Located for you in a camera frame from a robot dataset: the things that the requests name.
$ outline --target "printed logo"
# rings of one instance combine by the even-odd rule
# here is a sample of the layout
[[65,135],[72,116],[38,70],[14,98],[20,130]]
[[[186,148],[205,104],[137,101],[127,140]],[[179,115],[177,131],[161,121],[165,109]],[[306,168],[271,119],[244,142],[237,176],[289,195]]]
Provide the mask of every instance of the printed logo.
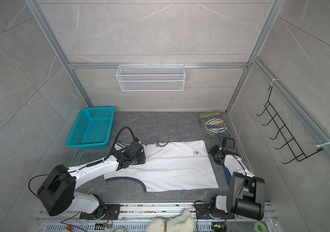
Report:
[[207,123],[205,123],[205,127],[206,127],[206,130],[217,132],[217,133],[219,131],[223,132],[227,129],[227,127],[224,124],[224,121],[219,118],[213,118],[213,119],[207,121]]

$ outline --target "black mounting plate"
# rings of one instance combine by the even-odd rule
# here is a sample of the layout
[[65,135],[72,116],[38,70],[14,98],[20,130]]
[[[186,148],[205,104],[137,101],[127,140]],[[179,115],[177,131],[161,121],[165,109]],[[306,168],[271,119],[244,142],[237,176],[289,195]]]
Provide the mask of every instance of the black mounting plate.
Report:
[[[215,218],[219,218],[219,215],[222,215],[220,219],[225,219],[226,216],[226,212],[218,209],[213,209],[213,212],[215,212],[216,215],[218,215],[218,216],[214,216],[215,218],[212,218],[210,216],[210,212],[203,213],[205,211],[209,211],[209,204],[195,204],[195,208],[196,208],[196,217],[198,219],[215,219]],[[235,219],[234,214],[229,213],[227,219]]]
[[[110,212],[109,220],[117,220],[119,218],[120,207],[121,205],[106,205],[107,211]],[[107,220],[108,214],[105,213],[100,220]],[[95,220],[92,214],[81,213],[79,219]]]

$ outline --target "gray marble wall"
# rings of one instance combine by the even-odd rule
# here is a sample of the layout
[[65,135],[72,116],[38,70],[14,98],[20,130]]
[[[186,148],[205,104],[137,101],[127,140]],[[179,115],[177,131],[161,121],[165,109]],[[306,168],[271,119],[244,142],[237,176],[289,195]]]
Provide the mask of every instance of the gray marble wall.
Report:
[[[276,20],[260,58],[330,133],[330,1],[291,1]],[[269,82],[255,68],[232,109],[254,173],[266,181],[284,231],[330,231],[330,157],[321,151],[301,162],[293,158],[264,110]],[[271,102],[306,154],[317,142],[273,90]]]
[[287,0],[259,56],[330,133],[330,1]]
[[[71,62],[246,62],[270,0],[39,0]],[[242,70],[189,69],[184,91],[119,88],[114,70],[77,70],[94,106],[224,110]]]
[[0,231],[31,231],[42,208],[26,184],[69,164],[65,143],[85,107],[26,3],[0,0]]

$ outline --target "white wire basket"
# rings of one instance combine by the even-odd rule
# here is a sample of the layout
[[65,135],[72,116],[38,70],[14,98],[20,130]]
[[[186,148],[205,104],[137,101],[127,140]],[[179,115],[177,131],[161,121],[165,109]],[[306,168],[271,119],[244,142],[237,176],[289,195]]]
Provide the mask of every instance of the white wire basket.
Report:
[[116,72],[122,91],[184,90],[184,65],[119,65]]

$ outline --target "green tape roll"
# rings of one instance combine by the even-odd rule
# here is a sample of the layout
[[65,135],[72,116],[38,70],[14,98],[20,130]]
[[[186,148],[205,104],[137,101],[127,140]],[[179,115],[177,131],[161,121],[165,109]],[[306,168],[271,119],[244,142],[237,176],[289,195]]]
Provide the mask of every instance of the green tape roll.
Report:
[[255,232],[267,232],[265,225],[261,222],[256,222],[254,224],[254,229],[255,229]]

